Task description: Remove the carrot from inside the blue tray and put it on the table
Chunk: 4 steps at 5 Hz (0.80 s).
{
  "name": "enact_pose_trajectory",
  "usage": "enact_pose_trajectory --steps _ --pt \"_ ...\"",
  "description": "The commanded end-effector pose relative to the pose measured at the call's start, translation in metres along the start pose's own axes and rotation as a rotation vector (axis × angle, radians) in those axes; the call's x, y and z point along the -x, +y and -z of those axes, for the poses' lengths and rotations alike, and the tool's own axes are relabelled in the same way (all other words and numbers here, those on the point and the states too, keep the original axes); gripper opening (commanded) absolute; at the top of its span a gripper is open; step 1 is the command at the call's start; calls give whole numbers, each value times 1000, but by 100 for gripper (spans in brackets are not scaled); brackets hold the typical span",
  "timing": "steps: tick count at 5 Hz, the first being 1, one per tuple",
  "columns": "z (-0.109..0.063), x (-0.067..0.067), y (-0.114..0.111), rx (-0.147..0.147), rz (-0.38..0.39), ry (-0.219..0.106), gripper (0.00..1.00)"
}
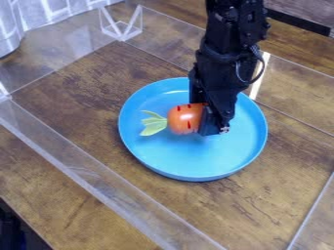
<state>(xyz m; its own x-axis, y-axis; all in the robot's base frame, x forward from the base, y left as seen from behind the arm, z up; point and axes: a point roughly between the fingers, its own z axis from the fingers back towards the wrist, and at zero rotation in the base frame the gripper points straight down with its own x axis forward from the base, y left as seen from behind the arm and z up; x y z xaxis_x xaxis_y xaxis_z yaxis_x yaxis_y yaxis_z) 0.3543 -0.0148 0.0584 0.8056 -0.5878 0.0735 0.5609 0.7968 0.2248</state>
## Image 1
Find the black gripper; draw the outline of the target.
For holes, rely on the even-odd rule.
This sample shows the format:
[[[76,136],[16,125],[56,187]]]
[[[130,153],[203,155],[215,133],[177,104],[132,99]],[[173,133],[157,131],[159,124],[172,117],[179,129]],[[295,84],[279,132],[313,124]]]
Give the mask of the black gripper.
[[[195,51],[195,64],[189,71],[189,103],[207,103],[201,109],[197,133],[212,136],[229,132],[239,93],[259,78],[256,64],[264,64],[256,45],[219,53],[204,41]]]

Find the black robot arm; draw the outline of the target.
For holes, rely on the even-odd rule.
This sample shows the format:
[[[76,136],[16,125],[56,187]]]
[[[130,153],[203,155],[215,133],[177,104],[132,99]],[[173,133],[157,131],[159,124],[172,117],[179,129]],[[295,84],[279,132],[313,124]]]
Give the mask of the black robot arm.
[[[229,131],[237,95],[260,77],[257,42],[269,23],[263,0],[205,0],[207,24],[189,71],[189,101],[203,103],[197,133]]]

